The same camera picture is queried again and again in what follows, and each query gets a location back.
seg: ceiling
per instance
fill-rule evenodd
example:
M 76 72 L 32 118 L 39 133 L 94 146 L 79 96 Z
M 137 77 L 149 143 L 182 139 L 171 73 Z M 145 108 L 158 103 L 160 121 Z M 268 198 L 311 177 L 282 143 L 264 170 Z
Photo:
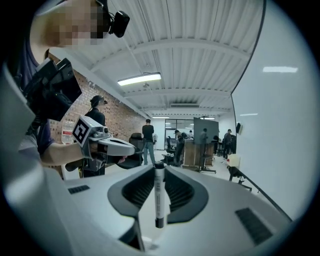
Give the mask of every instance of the ceiling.
M 257 39 L 263 0 L 109 0 L 130 16 L 123 38 L 50 50 L 143 116 L 192 119 L 233 109 L 231 91 Z M 160 72 L 162 79 L 117 81 Z M 172 108 L 173 103 L 197 104 Z

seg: desk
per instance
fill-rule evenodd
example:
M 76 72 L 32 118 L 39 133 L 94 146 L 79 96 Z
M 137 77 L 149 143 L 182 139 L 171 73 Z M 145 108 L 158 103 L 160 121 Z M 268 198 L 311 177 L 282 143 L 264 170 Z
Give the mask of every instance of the desk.
M 214 144 L 209 143 L 206 145 L 206 154 L 214 157 Z M 195 144 L 193 139 L 186 139 L 184 141 L 184 155 L 183 165 L 184 166 L 195 166 L 199 165 L 200 160 L 200 145 Z M 205 160 L 206 166 L 212 166 L 212 158 Z

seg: whiteboard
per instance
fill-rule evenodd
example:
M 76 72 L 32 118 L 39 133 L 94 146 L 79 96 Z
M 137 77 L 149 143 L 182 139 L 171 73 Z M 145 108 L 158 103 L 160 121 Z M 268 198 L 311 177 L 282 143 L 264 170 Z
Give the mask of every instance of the whiteboard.
M 239 170 L 293 220 L 319 182 L 320 76 L 304 38 L 266 2 L 252 59 L 232 93 Z

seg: marker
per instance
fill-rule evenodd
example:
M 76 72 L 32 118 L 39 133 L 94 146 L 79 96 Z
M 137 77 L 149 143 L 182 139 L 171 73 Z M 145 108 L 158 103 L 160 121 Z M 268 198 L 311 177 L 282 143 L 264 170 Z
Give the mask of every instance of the marker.
M 159 161 L 154 165 L 155 226 L 158 229 L 165 224 L 165 192 L 165 165 Z

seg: hand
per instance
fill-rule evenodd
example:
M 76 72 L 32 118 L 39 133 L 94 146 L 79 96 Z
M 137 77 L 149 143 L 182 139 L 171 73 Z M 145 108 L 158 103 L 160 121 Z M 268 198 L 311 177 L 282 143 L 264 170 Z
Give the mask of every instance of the hand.
M 105 152 L 105 153 L 108 151 L 108 147 L 107 147 L 107 146 L 104 146 L 103 149 L 104 149 L 104 152 Z M 98 153 L 98 143 L 96 143 L 96 142 L 90 143 L 90 152 L 91 152 L 91 153 Z M 123 157 L 119 160 L 119 162 L 116 162 L 116 164 L 123 163 L 123 162 L 126 160 L 127 157 L 128 157 L 127 155 L 123 156 Z

